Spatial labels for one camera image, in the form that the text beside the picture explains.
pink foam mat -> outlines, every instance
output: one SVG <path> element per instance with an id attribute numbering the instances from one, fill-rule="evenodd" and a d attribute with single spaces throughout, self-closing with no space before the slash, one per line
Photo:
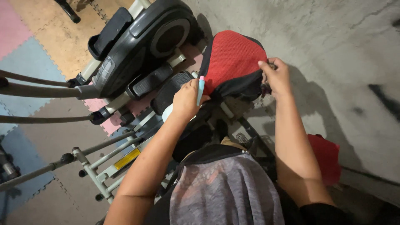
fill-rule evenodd
<path id="1" fill-rule="evenodd" d="M 187 70 L 189 72 L 199 71 L 201 62 L 203 60 L 203 55 L 199 52 L 199 50 L 189 44 L 183 45 L 180 47 L 181 52 L 185 55 L 186 61 L 178 65 L 174 68 L 174 70 Z M 143 110 L 150 106 L 150 101 L 156 96 L 156 92 L 152 92 L 148 94 L 146 97 L 141 99 L 140 101 L 130 101 L 126 106 L 132 112 L 134 116 L 139 115 Z M 95 112 L 101 109 L 106 105 L 104 100 L 102 99 L 87 99 L 84 100 L 85 105 L 88 107 L 89 111 Z M 119 113 L 115 113 L 111 118 L 106 120 L 100 126 L 104 128 L 104 131 L 110 136 L 116 130 L 118 130 L 120 126 L 121 120 Z"/>
<path id="2" fill-rule="evenodd" d="M 32 35 L 7 0 L 0 0 L 0 60 Z"/>

yellow warning label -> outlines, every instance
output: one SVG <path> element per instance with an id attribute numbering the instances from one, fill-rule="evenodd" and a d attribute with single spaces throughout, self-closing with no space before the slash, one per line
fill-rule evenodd
<path id="1" fill-rule="evenodd" d="M 136 156 L 140 154 L 139 149 L 134 149 L 130 153 L 126 154 L 122 159 L 118 160 L 114 164 L 116 169 L 123 168 L 126 164 L 128 164 L 130 161 L 132 161 Z"/>

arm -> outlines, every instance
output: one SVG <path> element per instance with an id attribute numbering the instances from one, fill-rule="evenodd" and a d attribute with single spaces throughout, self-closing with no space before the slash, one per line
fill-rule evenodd
<path id="1" fill-rule="evenodd" d="M 334 205 L 321 177 L 318 162 L 308 141 L 296 108 L 289 81 L 288 66 L 278 58 L 270 58 L 278 66 L 271 69 L 260 62 L 276 98 L 275 152 L 279 185 L 301 207 L 311 203 Z"/>
<path id="2" fill-rule="evenodd" d="M 175 94 L 172 113 L 129 168 L 108 210 L 105 225 L 143 222 L 154 205 L 176 143 L 200 108 L 196 106 L 197 92 L 198 79 L 193 79 Z M 209 99 L 203 96 L 200 103 Z"/>

hand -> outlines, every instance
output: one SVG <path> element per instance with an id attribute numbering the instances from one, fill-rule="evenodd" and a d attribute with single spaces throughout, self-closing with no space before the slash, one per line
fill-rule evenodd
<path id="1" fill-rule="evenodd" d="M 279 58 L 269 58 L 268 60 L 278 68 L 273 70 L 268 63 L 259 61 L 258 65 L 263 71 L 262 82 L 270 85 L 272 95 L 277 99 L 281 96 L 291 95 L 289 67 Z"/>
<path id="2" fill-rule="evenodd" d="M 203 102 L 210 100 L 208 95 L 203 95 L 200 99 L 200 106 L 197 106 L 198 88 L 199 79 L 192 79 L 182 85 L 174 95 L 174 106 L 171 115 L 188 123 L 199 112 Z"/>

person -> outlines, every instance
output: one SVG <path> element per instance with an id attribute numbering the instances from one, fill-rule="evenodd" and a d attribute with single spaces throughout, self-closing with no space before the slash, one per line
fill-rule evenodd
<path id="1" fill-rule="evenodd" d="M 277 184 L 243 147 L 224 138 L 224 145 L 189 154 L 154 204 L 174 147 L 199 110 L 198 79 L 193 79 L 175 94 L 172 113 L 128 170 L 104 224 L 347 224 L 322 182 L 288 66 L 278 58 L 269 62 L 277 69 L 258 63 L 276 98 Z M 209 99 L 203 96 L 200 103 Z"/>

